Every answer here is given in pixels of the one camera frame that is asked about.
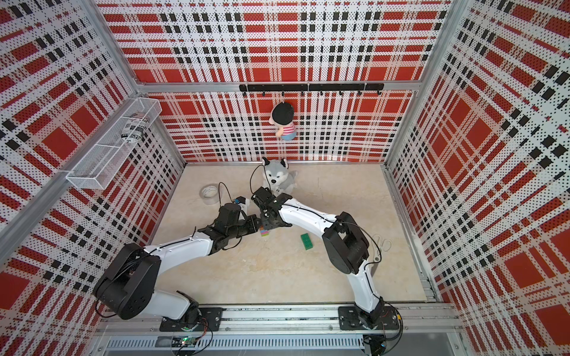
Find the plaid wall panel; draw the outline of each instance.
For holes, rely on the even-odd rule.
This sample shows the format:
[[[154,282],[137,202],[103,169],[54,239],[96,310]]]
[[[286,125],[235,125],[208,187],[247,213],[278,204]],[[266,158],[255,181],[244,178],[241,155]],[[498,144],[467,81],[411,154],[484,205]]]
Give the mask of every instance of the plaid wall panel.
[[[0,272],[0,354],[85,354],[93,286],[124,244],[149,242],[180,173],[151,128],[107,189],[63,194]]]
[[[96,0],[144,83],[417,80],[450,2]]]
[[[131,90],[76,2],[0,7],[0,230]]]
[[[391,167],[481,355],[570,353],[570,2],[470,1]]]
[[[288,159],[381,162],[412,93],[157,93],[161,118],[182,156],[196,161]],[[283,141],[269,124],[282,100],[295,108],[297,137]]]

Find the white wire basket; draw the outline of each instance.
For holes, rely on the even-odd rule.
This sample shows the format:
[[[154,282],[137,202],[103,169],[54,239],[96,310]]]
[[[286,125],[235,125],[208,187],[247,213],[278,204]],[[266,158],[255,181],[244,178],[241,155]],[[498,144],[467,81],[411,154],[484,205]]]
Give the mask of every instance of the white wire basket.
[[[133,99],[113,126],[67,174],[67,180],[80,189],[107,188],[161,111],[157,99]]]

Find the stuffed husky toy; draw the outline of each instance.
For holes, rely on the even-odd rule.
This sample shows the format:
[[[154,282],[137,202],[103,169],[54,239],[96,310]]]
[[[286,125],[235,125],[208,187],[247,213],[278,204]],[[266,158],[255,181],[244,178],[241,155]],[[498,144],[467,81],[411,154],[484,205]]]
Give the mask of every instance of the stuffed husky toy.
[[[263,187],[271,189],[274,196],[279,196],[281,193],[291,194],[293,188],[295,187],[295,177],[297,172],[293,171],[289,173],[287,169],[289,168],[289,163],[287,160],[272,159],[268,160],[263,157],[263,165],[265,168],[265,174],[267,179],[263,180]]]

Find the clear tape roll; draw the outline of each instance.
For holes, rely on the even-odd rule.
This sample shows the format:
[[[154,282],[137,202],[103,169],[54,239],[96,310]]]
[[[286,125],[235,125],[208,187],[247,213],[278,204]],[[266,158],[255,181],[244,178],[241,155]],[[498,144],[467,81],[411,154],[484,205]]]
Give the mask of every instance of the clear tape roll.
[[[205,205],[214,205],[219,203],[218,186],[208,184],[202,187],[202,189],[200,189],[200,198],[202,198]]]

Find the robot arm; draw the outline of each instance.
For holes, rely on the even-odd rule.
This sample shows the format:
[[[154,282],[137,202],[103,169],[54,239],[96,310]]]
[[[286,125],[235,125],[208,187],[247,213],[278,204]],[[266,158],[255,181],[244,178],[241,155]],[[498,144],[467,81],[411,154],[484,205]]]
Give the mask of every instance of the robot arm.
[[[242,204],[225,204],[214,223],[192,236],[144,248],[126,245],[97,282],[93,294],[123,319],[139,313],[180,319],[187,316],[188,310],[197,309],[197,302],[181,292],[154,290],[159,274],[218,252],[227,246],[229,239],[257,232],[260,223],[268,230],[294,224],[322,237],[331,263],[347,274],[361,322],[371,329],[376,326],[384,302],[377,297],[367,264],[369,243],[348,213],[326,214],[290,195],[280,194],[276,198],[269,189],[259,188],[252,197],[261,210],[259,219],[255,215],[246,216],[245,199],[238,199],[242,199]]]

